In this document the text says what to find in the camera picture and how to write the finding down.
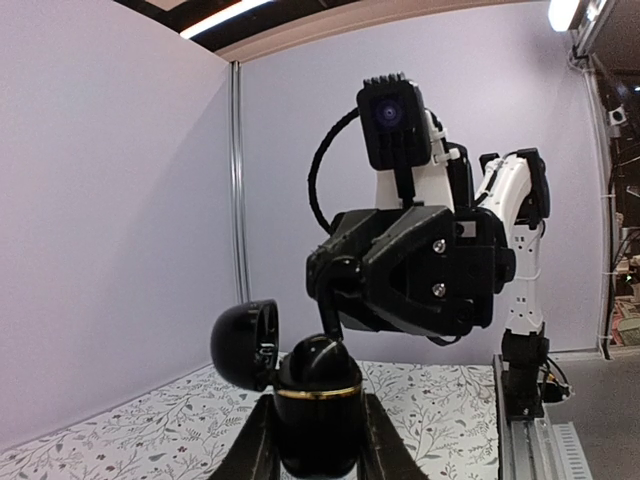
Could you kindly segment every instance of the floral tablecloth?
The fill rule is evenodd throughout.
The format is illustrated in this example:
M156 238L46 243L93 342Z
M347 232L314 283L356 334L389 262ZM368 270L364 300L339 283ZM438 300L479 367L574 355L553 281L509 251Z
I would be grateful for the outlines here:
M491 367L360 365L365 389L378 395L431 480L498 478ZM230 386L207 367L3 452L0 479L206 480L258 396ZM282 478L291 477L283 470ZM348 478L355 479L355 472Z

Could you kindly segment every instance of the gold band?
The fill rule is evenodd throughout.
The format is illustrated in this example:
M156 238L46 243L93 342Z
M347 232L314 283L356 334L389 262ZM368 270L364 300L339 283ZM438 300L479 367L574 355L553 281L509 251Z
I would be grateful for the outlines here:
M299 390L278 390L276 394L295 400L331 400L333 398L350 397L362 391L362 384L340 390L328 390L324 392L303 392Z

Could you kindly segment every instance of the screw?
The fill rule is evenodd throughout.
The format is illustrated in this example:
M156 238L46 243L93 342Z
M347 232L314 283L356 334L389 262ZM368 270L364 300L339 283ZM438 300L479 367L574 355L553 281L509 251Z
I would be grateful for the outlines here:
M445 286L444 283L436 283L432 288L431 291L433 292L433 294L438 297L438 298L442 298L444 297L444 294L447 293L447 287Z
M444 251L446 249L447 249L447 242L445 242L443 238L433 242L433 251L434 252L436 252L436 253L444 253Z

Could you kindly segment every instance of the white wall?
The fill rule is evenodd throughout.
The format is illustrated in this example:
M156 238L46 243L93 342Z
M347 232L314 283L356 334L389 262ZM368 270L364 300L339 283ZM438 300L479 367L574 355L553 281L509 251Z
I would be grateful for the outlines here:
M567 66L567 46L546 2L414 18L280 52L244 66L249 267L256 298L274 297L284 348L320 330L304 289L305 259L325 239L307 203L311 158L328 129L355 106L367 77L404 71L427 106L467 145L476 184L482 153L538 147L547 162L552 216L540 288L555 350L595 346L602 219L587 93ZM319 177L327 216L371 207L375 175L359 123L337 138ZM363 359L488 363L500 348L505 304L494 324L442 349L401 334L346 331Z
M0 2L0 448L209 361L228 66L110 0Z

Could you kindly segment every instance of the ceiling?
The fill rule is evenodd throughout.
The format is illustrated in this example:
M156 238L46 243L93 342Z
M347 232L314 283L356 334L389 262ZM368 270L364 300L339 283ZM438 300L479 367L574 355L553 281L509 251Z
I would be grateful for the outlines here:
M640 0L616 0L595 52L612 71L640 72Z
M114 0L181 32L239 0ZM193 37L215 52L265 30L358 0L278 0L255 8Z

